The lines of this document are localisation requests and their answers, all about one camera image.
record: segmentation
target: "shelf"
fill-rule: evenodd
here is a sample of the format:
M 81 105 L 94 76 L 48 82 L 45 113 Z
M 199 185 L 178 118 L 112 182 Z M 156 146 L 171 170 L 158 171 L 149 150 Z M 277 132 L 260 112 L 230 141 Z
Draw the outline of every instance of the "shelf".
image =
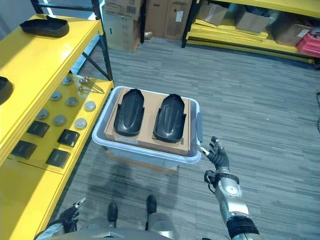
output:
M 256 53 L 256 54 L 264 54 L 264 55 L 270 55 L 275 56 L 279 58 L 286 58 L 291 60 L 296 60 L 300 62 L 305 62 L 312 64 L 314 62 L 313 58 L 310 58 L 308 56 L 303 55 L 291 55 L 283 52 L 276 52 L 276 51 L 270 51 L 265 50 L 263 48 L 254 48 L 250 46 L 241 46 L 236 44 L 228 44 L 226 42 L 215 42 L 215 41 L 203 41 L 203 40 L 188 40 L 187 44 L 192 45 L 200 45 L 200 46 L 208 46 L 208 47 L 215 47 L 215 48 L 224 48 L 224 49 L 232 49 L 232 50 L 239 50 L 244 52 L 250 52 L 250 53 Z
M 58 18 L 69 24 L 69 33 L 63 37 L 33 35 L 18 27 L 0 41 L 0 73 L 14 87 L 0 106 L 0 165 L 94 35 L 103 34 L 99 20 Z M 45 15 L 31 19 L 45 19 Z
M 209 22 L 196 19 L 195 23 L 191 26 L 190 32 L 192 32 L 193 34 L 242 39 L 260 43 L 265 41 L 268 37 L 268 33 L 266 30 L 259 34 L 241 29 L 236 29 L 234 20 L 228 18 L 223 19 L 219 26 L 215 26 L 214 24 L 211 24 Z
M 220 2 L 244 4 L 320 18 L 319 0 L 220 0 Z
M 261 49 L 269 49 L 273 51 L 303 55 L 298 52 L 295 46 L 286 46 L 286 45 L 277 44 L 276 41 L 273 40 L 272 36 L 270 35 L 264 41 L 252 41 L 252 40 L 246 40 L 246 39 L 240 39 L 240 38 L 220 36 L 218 34 L 206 34 L 201 32 L 193 32 L 194 28 L 195 27 L 193 24 L 191 26 L 190 32 L 188 32 L 187 34 L 187 37 L 186 37 L 187 40 L 189 38 L 197 38 L 197 39 L 201 39 L 201 41 L 206 41 L 206 40 L 218 41 L 218 42 L 224 42 L 224 43 L 231 43 L 231 44 L 244 45 L 244 46 L 250 46 L 250 47 L 261 48 Z
M 71 74 L 69 76 L 73 77 L 74 83 L 66 86 L 59 81 L 56 89 L 61 92 L 62 98 L 59 101 L 49 100 L 43 106 L 49 111 L 49 117 L 41 122 L 50 125 L 44 137 L 26 132 L 21 137 L 21 140 L 37 145 L 31 157 L 27 160 L 11 154 L 0 167 L 0 228 L 2 229 L 0 239 L 32 240 L 36 233 L 47 226 L 107 96 L 114 87 L 112 81 L 91 78 L 100 88 L 104 89 L 104 93 L 79 92 L 79 79 L 83 77 Z M 77 97 L 77 106 L 67 106 L 68 97 Z M 84 109 L 87 101 L 95 102 L 94 111 Z M 57 115 L 66 116 L 65 125 L 52 124 Z M 78 118 L 86 119 L 85 129 L 79 130 L 74 127 L 74 122 Z M 57 142 L 64 129 L 80 134 L 74 147 Z M 70 154 L 63 168 L 46 164 L 53 148 Z

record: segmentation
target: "plastic storage bin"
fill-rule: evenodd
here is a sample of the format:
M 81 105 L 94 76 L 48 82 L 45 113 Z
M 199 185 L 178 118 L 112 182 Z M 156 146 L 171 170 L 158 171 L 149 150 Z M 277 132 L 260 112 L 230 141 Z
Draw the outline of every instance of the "plastic storage bin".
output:
M 172 153 L 156 151 L 139 146 L 128 145 L 125 143 L 106 140 L 104 130 L 108 123 L 108 119 L 112 114 L 112 110 L 117 101 L 117 98 L 123 88 L 126 86 L 117 86 L 112 90 L 111 95 L 98 119 L 98 122 L 92 132 L 92 139 L 95 143 L 107 147 L 114 156 L 119 158 L 131 159 L 151 165 L 160 166 L 171 169 L 181 163 L 195 164 L 201 159 L 201 152 L 197 150 L 196 145 L 202 142 L 202 118 L 200 114 L 199 103 L 192 99 L 190 100 L 190 152 L 187 156 L 180 156 Z

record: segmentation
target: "yellow plank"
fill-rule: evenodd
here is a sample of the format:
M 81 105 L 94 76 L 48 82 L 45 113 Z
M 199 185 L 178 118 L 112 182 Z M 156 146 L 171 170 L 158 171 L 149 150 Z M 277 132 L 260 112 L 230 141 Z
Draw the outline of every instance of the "yellow plank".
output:
M 210 29 L 209 27 L 200 26 L 200 25 L 192 25 L 190 31 L 194 34 L 201 34 L 203 37 L 206 36 L 206 38 L 223 37 L 223 38 L 233 38 L 233 39 L 240 39 L 240 40 L 246 40 L 246 41 L 255 41 L 259 43 L 266 40 L 265 38 L 249 35 L 246 33 L 237 34 L 235 32 L 231 32 L 227 30 L 216 31 L 216 30 Z
M 305 62 L 309 64 L 312 64 L 315 62 L 313 58 L 308 56 L 290 55 L 283 52 L 274 52 L 274 51 L 269 51 L 264 49 L 251 48 L 249 46 L 231 45 L 231 44 L 225 44 L 222 42 L 209 42 L 209 41 L 192 40 L 192 39 L 188 40 L 187 43 L 194 44 L 194 45 L 201 45 L 201 46 L 216 47 L 216 48 L 233 49 L 233 50 L 245 51 L 245 52 L 256 53 L 256 54 L 270 55 L 270 56 L 275 56 L 279 58 L 286 58 L 286 59 L 296 60 L 300 62 Z
M 320 18 L 319 0 L 221 0 Z
M 18 27 L 0 41 L 1 76 L 14 87 L 0 106 L 0 165 L 94 35 L 101 33 L 100 21 L 58 18 L 69 24 L 69 33 L 63 37 L 37 36 Z
M 253 35 L 253 36 L 263 38 L 263 39 L 266 39 L 268 37 L 268 32 L 266 30 L 263 30 L 263 32 L 261 32 L 261 33 L 256 33 L 256 32 L 252 32 L 252 31 L 237 29 L 235 26 L 235 21 L 230 18 L 224 18 L 219 26 L 216 26 L 212 23 L 206 22 L 201 19 L 196 19 L 195 24 L 193 24 L 193 25 L 195 25 L 195 27 L 198 25 L 206 26 L 206 27 L 209 27 L 210 29 L 216 29 L 217 31 L 221 31 L 222 33 L 224 32 L 223 30 L 226 30 L 228 33 L 247 34 L 247 35 L 251 35 L 251 36 Z
M 57 89 L 61 91 L 62 99 L 56 102 L 49 101 L 44 105 L 49 111 L 49 118 L 43 122 L 50 125 L 44 137 L 32 136 L 29 133 L 22 137 L 23 140 L 37 145 L 31 157 L 25 160 L 10 155 L 0 166 L 0 209 L 4 209 L 1 211 L 1 239 L 32 240 L 36 233 L 46 227 L 107 96 L 114 88 L 112 81 L 91 78 L 104 89 L 104 94 L 89 91 L 80 94 L 77 89 L 82 77 L 71 74 L 69 76 L 73 76 L 73 85 L 60 84 Z M 65 101 L 68 97 L 77 97 L 78 105 L 67 107 Z M 84 110 L 84 103 L 87 101 L 95 102 L 94 111 Z M 61 127 L 53 126 L 53 118 L 61 114 L 67 117 L 66 124 Z M 86 119 L 85 129 L 74 128 L 77 118 Z M 64 129 L 80 133 L 74 147 L 57 143 Z M 53 148 L 70 153 L 63 169 L 46 164 Z
M 0 167 L 0 238 L 32 240 L 63 175 L 7 159 Z
M 245 46 L 250 46 L 255 48 L 269 49 L 269 50 L 292 53 L 292 54 L 301 54 L 298 52 L 295 46 L 286 46 L 286 45 L 277 44 L 276 41 L 272 39 L 272 36 L 269 36 L 268 37 L 269 39 L 266 39 L 263 42 L 249 41 L 245 39 L 235 39 L 232 37 L 223 37 L 218 35 L 208 35 L 203 33 L 192 32 L 192 31 L 188 32 L 187 36 L 189 38 L 192 37 L 192 38 L 200 39 L 201 41 L 211 40 L 211 41 L 225 42 L 225 43 L 231 43 L 231 44 L 245 45 Z

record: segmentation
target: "floor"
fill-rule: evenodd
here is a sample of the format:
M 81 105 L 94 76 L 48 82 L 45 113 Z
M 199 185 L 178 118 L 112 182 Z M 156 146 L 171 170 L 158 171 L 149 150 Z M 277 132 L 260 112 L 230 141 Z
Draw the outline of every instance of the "floor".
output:
M 264 239 L 318 239 L 320 235 L 320 72 L 305 63 L 225 50 L 181 48 L 146 40 L 135 54 L 110 50 L 116 86 L 176 93 L 200 104 L 203 146 L 222 139 L 231 170 Z M 103 65 L 101 48 L 92 58 Z M 90 63 L 82 75 L 102 78 Z M 215 196 L 203 182 L 214 169 L 205 157 L 165 175 L 109 159 L 91 139 L 52 216 L 87 197 L 79 225 L 119 206 L 118 227 L 144 229 L 145 201 L 174 222 L 179 239 L 228 239 Z

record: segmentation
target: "shelf post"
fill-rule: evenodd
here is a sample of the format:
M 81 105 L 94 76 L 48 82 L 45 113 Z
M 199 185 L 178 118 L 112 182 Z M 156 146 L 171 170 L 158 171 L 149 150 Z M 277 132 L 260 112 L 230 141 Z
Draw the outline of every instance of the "shelf post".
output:
M 194 22 L 196 15 L 199 12 L 199 8 L 201 6 L 202 0 L 199 1 L 199 3 L 197 3 L 197 0 L 192 0 L 192 4 L 191 4 L 191 8 L 190 8 L 190 12 L 189 12 L 189 16 L 188 19 L 186 21 L 186 26 L 183 32 L 183 36 L 182 36 L 182 44 L 181 44 L 181 48 L 185 48 L 186 44 L 187 44 L 187 34 L 191 29 L 191 25 Z
M 114 78 L 111 71 L 111 65 L 110 65 L 110 59 L 109 59 L 109 53 L 108 53 L 107 35 L 106 35 L 104 25 L 102 23 L 99 0 L 91 0 L 91 2 L 93 6 L 93 12 L 95 14 L 95 19 L 101 21 L 103 35 L 99 35 L 99 38 L 100 38 L 105 68 L 108 74 L 108 79 L 109 81 L 112 81 Z

